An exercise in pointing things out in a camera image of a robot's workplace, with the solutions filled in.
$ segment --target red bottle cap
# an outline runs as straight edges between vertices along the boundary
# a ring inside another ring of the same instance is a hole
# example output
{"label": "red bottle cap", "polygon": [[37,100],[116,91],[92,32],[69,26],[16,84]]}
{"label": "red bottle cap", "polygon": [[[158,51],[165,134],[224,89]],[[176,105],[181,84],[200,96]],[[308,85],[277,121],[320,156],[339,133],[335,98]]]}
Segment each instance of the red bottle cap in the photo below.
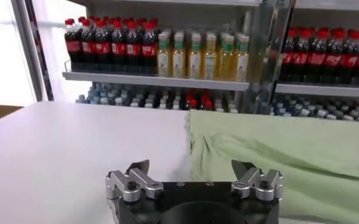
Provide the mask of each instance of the red bottle cap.
{"label": "red bottle cap", "polygon": [[129,21],[129,22],[128,22],[128,27],[129,27],[130,29],[136,28],[135,22],[134,22],[134,21]]}
{"label": "red bottle cap", "polygon": [[197,101],[196,100],[191,100],[190,105],[191,105],[191,107],[196,108],[197,107]]}
{"label": "red bottle cap", "polygon": [[113,26],[114,28],[121,28],[121,24],[119,23],[119,21],[114,21]]}
{"label": "red bottle cap", "polygon": [[210,100],[206,101],[205,107],[208,108],[208,109],[211,109],[211,101]]}
{"label": "red bottle cap", "polygon": [[83,24],[83,26],[90,26],[91,23],[90,23],[90,20],[85,19],[85,20],[83,20],[82,24]]}

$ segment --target white tabletop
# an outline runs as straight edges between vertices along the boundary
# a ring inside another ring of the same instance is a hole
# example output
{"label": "white tabletop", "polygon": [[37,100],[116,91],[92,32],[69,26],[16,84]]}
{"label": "white tabletop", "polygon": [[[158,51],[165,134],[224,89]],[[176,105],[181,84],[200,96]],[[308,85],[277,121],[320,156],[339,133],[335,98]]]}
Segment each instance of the white tabletop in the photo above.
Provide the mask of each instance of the white tabletop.
{"label": "white tabletop", "polygon": [[41,102],[0,119],[0,224],[113,223],[105,175],[185,181],[186,111]]}

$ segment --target yellow drink bottle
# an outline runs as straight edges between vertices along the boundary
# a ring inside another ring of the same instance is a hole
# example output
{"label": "yellow drink bottle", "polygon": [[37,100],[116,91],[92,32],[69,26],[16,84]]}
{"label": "yellow drink bottle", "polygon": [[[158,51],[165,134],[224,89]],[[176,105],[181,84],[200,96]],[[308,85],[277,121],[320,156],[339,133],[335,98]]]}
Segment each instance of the yellow drink bottle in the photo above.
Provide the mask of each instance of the yellow drink bottle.
{"label": "yellow drink bottle", "polygon": [[206,48],[202,57],[202,76],[206,80],[214,80],[216,75],[216,35],[206,34]]}
{"label": "yellow drink bottle", "polygon": [[179,79],[186,78],[183,33],[176,33],[174,35],[174,50],[172,51],[172,76]]}
{"label": "yellow drink bottle", "polygon": [[191,50],[188,57],[188,77],[189,79],[199,79],[201,76],[201,35],[193,33],[191,35]]}

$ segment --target light green towel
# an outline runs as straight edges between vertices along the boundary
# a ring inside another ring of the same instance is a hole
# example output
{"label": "light green towel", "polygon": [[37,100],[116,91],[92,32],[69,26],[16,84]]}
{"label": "light green towel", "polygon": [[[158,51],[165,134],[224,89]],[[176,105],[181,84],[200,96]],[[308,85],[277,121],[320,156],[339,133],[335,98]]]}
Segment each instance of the light green towel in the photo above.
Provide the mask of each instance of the light green towel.
{"label": "light green towel", "polygon": [[359,123],[190,111],[196,181],[233,181],[231,160],[285,179],[281,215],[359,223]]}

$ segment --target display shelf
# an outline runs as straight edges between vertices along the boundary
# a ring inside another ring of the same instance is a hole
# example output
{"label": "display shelf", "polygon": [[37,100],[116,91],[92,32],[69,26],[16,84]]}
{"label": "display shelf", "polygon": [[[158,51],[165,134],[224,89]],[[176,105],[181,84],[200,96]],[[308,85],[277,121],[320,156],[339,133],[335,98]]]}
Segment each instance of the display shelf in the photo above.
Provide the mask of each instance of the display shelf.
{"label": "display shelf", "polygon": [[276,93],[359,97],[359,87],[277,84]]}
{"label": "display shelf", "polygon": [[163,77],[148,77],[141,75],[119,75],[119,74],[102,74],[90,72],[63,72],[66,80],[91,81],[105,83],[121,83],[133,85],[154,85],[170,86],[184,88],[204,88],[204,89],[221,89],[232,91],[245,91],[249,84],[246,82],[224,82],[212,80],[196,79],[175,79]]}
{"label": "display shelf", "polygon": [[359,10],[359,0],[297,0],[298,9]]}

